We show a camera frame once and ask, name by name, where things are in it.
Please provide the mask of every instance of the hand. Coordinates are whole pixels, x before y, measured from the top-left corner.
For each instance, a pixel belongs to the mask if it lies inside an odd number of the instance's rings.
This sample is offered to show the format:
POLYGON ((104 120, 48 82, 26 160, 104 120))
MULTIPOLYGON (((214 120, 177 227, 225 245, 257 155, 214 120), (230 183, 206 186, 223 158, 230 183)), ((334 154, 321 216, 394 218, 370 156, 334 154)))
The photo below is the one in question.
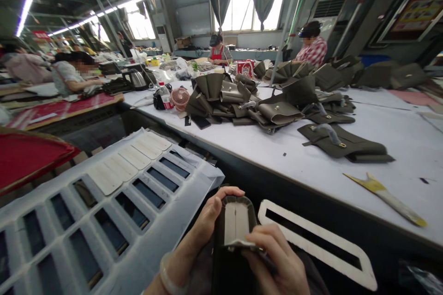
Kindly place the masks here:
POLYGON ((260 284, 264 295, 309 295, 305 266, 292 251, 285 236, 276 224, 256 226, 246 240, 267 250, 277 267, 278 275, 272 277, 257 254, 243 250, 249 266, 260 284))
POLYGON ((217 193, 208 199, 198 216, 194 226, 189 231, 195 243, 201 249, 211 239, 215 222, 222 210, 222 199, 227 195, 243 196, 245 192, 237 187, 221 187, 217 193))

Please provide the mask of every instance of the red sign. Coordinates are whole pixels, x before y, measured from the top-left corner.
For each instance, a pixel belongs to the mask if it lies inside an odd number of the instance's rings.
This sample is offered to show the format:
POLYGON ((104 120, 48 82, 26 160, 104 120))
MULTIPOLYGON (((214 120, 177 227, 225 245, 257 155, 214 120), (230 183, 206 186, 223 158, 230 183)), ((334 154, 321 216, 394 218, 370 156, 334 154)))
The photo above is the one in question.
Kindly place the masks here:
POLYGON ((33 31, 32 32, 38 39, 46 39, 51 40, 51 38, 48 37, 47 33, 44 31, 33 31))

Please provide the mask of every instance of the air conditioner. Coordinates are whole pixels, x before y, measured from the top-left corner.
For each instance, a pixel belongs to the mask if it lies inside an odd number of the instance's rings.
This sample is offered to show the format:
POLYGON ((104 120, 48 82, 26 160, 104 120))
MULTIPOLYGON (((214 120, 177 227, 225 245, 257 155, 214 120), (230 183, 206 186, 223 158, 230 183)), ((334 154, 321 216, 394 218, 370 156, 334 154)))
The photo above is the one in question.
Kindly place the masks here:
POLYGON ((318 0, 312 21, 323 24, 320 36, 326 41, 329 39, 338 17, 343 10, 346 0, 318 0))

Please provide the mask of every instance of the plastic bottle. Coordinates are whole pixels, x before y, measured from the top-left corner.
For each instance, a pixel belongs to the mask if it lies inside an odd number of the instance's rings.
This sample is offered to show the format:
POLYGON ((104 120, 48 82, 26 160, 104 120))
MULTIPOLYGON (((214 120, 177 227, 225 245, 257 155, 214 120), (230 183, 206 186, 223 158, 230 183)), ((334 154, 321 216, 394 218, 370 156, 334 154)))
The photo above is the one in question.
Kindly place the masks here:
POLYGON ((159 82, 159 94, 162 98, 163 105, 165 106, 165 110, 171 111, 174 108, 173 103, 171 102, 171 94, 169 90, 165 87, 164 82, 159 82))

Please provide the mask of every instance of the pink fan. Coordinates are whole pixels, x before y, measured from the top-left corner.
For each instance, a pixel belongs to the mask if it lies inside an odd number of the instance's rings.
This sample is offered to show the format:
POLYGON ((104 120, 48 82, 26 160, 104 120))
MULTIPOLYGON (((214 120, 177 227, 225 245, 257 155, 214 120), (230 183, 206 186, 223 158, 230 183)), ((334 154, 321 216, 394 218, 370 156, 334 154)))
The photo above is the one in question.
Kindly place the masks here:
POLYGON ((189 98, 189 92, 183 88, 177 88, 171 92, 171 101, 179 112, 185 111, 189 98))

